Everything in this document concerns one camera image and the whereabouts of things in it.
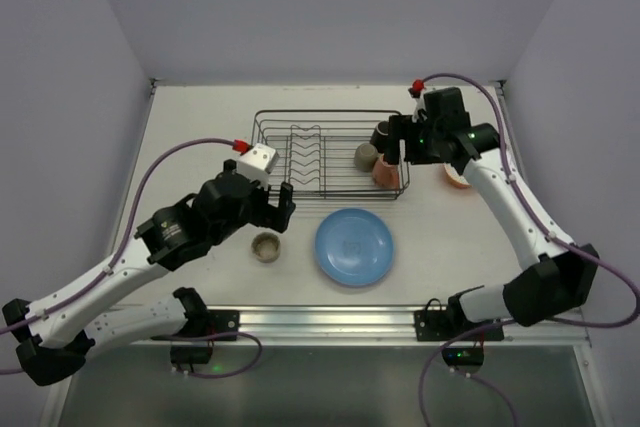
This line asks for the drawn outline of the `orange white bowl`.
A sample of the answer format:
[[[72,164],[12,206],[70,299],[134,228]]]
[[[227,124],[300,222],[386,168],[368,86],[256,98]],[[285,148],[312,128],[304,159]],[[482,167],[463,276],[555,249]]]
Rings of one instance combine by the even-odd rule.
[[[444,179],[457,189],[470,189],[471,184],[450,164],[443,165]]]

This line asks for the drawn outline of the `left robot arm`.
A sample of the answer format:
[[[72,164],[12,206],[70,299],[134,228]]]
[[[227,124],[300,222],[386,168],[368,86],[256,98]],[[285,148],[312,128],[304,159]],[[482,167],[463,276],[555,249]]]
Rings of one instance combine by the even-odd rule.
[[[288,183],[282,183],[278,203],[269,202],[269,177],[277,162],[277,153],[264,145],[225,161],[222,172],[198,193],[142,223],[114,261],[102,261],[39,300],[7,303],[2,314],[18,341],[21,372],[36,385],[48,386],[120,345],[208,335],[208,309],[193,288],[181,287],[142,307],[114,306],[146,284],[205,257],[247,224],[285,232],[295,204]]]

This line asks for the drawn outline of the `speckled grey cup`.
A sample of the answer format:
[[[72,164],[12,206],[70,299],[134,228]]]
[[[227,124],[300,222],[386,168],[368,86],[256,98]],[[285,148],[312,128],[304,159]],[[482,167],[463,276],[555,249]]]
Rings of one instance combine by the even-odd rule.
[[[261,263],[273,263],[280,257],[281,242],[277,235],[263,232],[251,242],[251,253]]]

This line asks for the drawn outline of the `blue plate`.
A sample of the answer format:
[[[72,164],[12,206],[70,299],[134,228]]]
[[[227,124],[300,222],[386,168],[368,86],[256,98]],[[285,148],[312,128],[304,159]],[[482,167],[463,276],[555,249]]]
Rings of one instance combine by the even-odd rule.
[[[314,259],[332,281],[350,288],[374,285],[394,264],[391,230],[376,214],[345,208],[329,214],[314,236]]]

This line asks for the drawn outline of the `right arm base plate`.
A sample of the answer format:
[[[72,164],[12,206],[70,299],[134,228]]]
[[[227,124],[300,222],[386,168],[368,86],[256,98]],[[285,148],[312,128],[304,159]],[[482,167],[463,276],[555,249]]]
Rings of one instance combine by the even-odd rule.
[[[461,308],[454,303],[442,302],[437,298],[430,299],[427,304],[413,313],[414,330],[419,342],[444,342],[465,332],[489,326],[488,330],[473,334],[469,341],[503,341],[503,328],[496,327],[496,321],[471,322],[462,314]]]

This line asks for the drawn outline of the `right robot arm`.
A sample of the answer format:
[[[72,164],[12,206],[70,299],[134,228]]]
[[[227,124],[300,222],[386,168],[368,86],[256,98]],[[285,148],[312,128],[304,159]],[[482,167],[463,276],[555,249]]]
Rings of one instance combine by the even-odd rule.
[[[457,87],[409,89],[411,115],[388,121],[384,159],[412,165],[447,164],[482,197],[507,235],[521,273],[504,285],[480,286],[451,296],[453,326],[512,319],[531,326],[582,306],[595,278],[597,253],[559,228],[528,188],[506,149],[502,128],[474,125]]]

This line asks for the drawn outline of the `pink cup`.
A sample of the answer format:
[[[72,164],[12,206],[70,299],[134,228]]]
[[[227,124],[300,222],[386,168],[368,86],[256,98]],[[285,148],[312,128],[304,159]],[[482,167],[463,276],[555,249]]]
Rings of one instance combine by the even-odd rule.
[[[376,186],[386,190],[397,190],[400,186],[398,166],[385,161],[380,154],[372,170],[372,179]]]

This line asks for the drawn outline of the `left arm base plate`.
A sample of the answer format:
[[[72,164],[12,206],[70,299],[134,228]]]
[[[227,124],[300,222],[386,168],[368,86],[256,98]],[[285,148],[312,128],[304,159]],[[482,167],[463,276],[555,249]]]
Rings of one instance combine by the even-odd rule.
[[[214,309],[188,314],[186,324],[176,333],[153,337],[153,340],[177,342],[236,341],[239,337],[240,312]]]

